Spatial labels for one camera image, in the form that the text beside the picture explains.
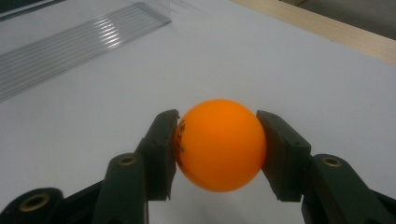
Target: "orange ball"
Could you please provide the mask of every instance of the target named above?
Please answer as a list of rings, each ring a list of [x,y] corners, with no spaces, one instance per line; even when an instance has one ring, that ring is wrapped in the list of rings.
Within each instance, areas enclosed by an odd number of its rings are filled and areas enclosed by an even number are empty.
[[[266,139],[259,120],[230,100],[193,107],[175,134],[178,167],[195,185],[215,192],[245,186],[260,171]]]

